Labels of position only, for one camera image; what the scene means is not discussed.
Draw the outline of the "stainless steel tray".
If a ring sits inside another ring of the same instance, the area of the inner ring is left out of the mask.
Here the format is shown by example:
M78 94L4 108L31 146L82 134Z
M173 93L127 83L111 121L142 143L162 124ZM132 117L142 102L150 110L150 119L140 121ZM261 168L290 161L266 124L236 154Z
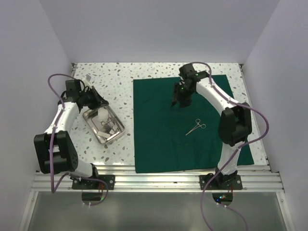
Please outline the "stainless steel tray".
M89 109L82 116L100 144L110 144L125 134L125 125L108 105Z

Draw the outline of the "long steel scissors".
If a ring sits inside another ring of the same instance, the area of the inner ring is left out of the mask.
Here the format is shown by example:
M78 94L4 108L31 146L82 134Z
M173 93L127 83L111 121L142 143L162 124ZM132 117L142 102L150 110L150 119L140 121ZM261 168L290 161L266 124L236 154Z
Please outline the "long steel scissors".
M190 131L188 131L185 134L186 136L189 135L190 133L192 133L193 131L195 131L198 128L201 128L201 129L205 129L206 128L206 124L202 124L201 120L199 118L195 120L195 123L196 123L196 125Z

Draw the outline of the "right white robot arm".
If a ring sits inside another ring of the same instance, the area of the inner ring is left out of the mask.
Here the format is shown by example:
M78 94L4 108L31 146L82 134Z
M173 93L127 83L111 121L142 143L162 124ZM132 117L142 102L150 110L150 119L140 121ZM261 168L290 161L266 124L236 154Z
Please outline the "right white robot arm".
M241 145L252 133L250 106L240 104L224 92L214 81L209 71L196 71L194 63L179 68L180 81L174 84L172 106L180 108L192 103L192 94L203 96L220 115L218 136L222 141L221 157L214 177L215 185L225 189L237 175L237 162Z

